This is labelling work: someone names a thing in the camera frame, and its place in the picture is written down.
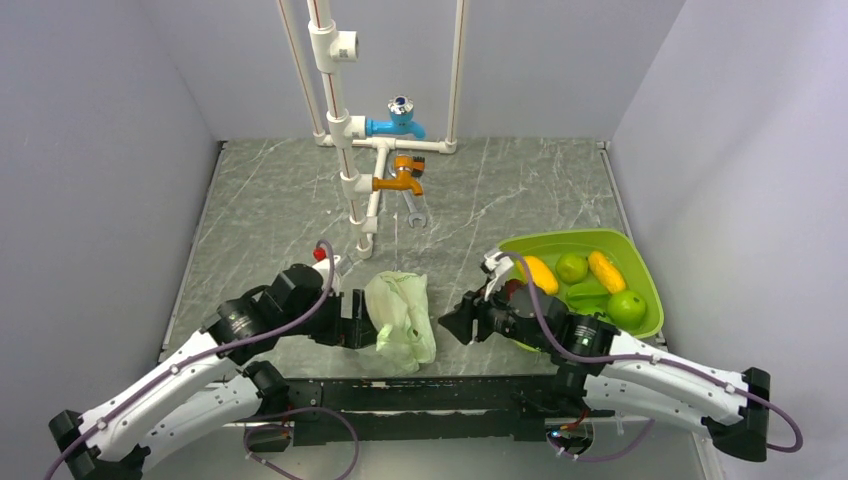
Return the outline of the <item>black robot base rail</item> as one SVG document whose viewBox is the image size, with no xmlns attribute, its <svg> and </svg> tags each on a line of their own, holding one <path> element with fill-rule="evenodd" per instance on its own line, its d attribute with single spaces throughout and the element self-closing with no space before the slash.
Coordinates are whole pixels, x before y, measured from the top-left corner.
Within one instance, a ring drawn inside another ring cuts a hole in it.
<svg viewBox="0 0 848 480">
<path fill-rule="evenodd" d="M 548 428 L 594 414 L 555 390 L 552 375 L 290 379 L 252 422 L 287 421 L 296 446 L 349 439 L 510 437 L 542 441 Z"/>
</svg>

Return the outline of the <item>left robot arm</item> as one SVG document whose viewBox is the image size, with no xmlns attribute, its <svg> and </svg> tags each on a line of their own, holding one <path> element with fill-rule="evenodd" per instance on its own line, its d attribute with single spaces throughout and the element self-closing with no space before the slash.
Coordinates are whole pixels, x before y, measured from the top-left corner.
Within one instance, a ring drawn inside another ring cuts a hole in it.
<svg viewBox="0 0 848 480">
<path fill-rule="evenodd" d="M 181 447 L 227 423 L 272 420 L 313 407 L 321 395 L 289 384 L 259 355 L 287 336 L 358 350 L 377 332 L 363 290 L 351 293 L 352 312 L 333 261 L 294 264 L 268 285 L 219 305 L 177 351 L 112 399 L 85 412 L 64 410 L 49 422 L 60 456 L 75 479 L 139 479 Z"/>
</svg>

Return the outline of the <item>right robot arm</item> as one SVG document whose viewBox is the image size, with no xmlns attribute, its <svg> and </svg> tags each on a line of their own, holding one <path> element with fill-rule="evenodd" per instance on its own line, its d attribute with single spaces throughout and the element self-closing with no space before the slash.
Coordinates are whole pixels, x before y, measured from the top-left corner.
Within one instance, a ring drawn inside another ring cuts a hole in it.
<svg viewBox="0 0 848 480">
<path fill-rule="evenodd" d="M 557 367 L 549 392 L 524 400 L 538 411 L 640 415 L 705 435 L 737 459 L 767 458 L 769 412 L 762 403 L 770 376 L 763 370 L 700 366 L 581 315 L 535 286 L 468 291 L 438 323 L 464 345 L 498 334 L 548 354 Z"/>
</svg>

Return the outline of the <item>light green plastic bag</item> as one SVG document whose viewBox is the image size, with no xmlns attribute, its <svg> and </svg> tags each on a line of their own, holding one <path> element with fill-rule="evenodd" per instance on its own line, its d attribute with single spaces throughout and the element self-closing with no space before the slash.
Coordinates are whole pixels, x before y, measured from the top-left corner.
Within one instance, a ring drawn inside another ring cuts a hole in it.
<svg viewBox="0 0 848 480">
<path fill-rule="evenodd" d="M 358 362 L 378 376 L 406 376 L 434 362 L 437 345 L 429 316 L 425 275 L 385 271 L 364 289 L 376 343 L 362 350 Z"/>
</svg>

